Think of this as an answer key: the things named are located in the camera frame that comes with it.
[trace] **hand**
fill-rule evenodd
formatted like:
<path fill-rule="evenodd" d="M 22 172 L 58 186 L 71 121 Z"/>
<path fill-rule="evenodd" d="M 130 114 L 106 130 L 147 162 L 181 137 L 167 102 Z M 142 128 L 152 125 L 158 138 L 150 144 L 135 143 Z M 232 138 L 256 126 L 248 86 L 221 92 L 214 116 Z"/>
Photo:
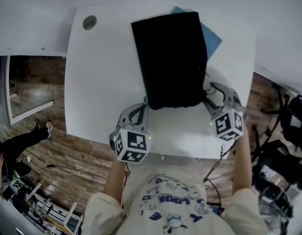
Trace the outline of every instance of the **hand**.
<path fill-rule="evenodd" d="M 4 162 L 4 152 L 0 152 L 0 168 L 2 168 Z"/>

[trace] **sneaker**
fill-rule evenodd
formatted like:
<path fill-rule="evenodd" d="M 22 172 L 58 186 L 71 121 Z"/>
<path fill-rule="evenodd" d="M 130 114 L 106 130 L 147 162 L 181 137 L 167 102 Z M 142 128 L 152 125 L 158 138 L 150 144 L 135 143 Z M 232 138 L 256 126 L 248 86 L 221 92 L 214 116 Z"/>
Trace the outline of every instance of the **sneaker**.
<path fill-rule="evenodd" d="M 47 128 L 48 138 L 49 138 L 51 136 L 51 132 L 53 130 L 53 125 L 50 120 L 46 122 L 45 127 Z"/>
<path fill-rule="evenodd" d="M 39 120 L 35 119 L 34 123 L 35 123 L 34 129 L 40 129 L 41 128 Z"/>

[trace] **black pants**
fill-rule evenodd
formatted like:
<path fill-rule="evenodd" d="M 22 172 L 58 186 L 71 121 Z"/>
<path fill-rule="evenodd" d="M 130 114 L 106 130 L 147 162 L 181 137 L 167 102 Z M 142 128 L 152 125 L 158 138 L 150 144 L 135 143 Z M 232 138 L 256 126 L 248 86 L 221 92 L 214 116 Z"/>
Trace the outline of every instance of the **black pants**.
<path fill-rule="evenodd" d="M 4 143 L 0 144 L 0 151 L 4 152 L 4 158 L 8 170 L 12 169 L 16 163 L 16 159 L 30 146 L 34 146 L 40 141 L 48 138 L 47 128 L 35 128 L 30 133 L 25 133 L 15 136 Z M 6 171 L 6 166 L 2 167 L 3 172 Z"/>

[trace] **sleeve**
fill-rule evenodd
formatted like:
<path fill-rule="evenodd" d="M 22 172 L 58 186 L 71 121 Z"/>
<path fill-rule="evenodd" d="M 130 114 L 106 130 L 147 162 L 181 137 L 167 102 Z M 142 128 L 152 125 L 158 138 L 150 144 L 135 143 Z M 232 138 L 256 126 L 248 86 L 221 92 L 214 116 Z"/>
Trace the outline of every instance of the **sleeve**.
<path fill-rule="evenodd" d="M 123 217 L 124 211 L 119 202 L 98 192 L 88 201 L 82 235 L 108 235 L 121 224 Z"/>
<path fill-rule="evenodd" d="M 250 189 L 237 191 L 222 214 L 237 235 L 265 235 L 266 225 L 258 209 L 258 197 Z"/>

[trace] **white shoe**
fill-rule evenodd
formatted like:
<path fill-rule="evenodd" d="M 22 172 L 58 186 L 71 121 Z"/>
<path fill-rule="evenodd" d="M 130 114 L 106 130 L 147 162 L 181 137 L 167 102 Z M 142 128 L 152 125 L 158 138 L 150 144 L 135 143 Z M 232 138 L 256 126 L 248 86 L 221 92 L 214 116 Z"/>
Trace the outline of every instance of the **white shoe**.
<path fill-rule="evenodd" d="M 45 127 L 47 128 L 48 138 L 49 138 L 51 136 L 51 132 L 53 130 L 53 125 L 50 120 L 46 122 Z"/>

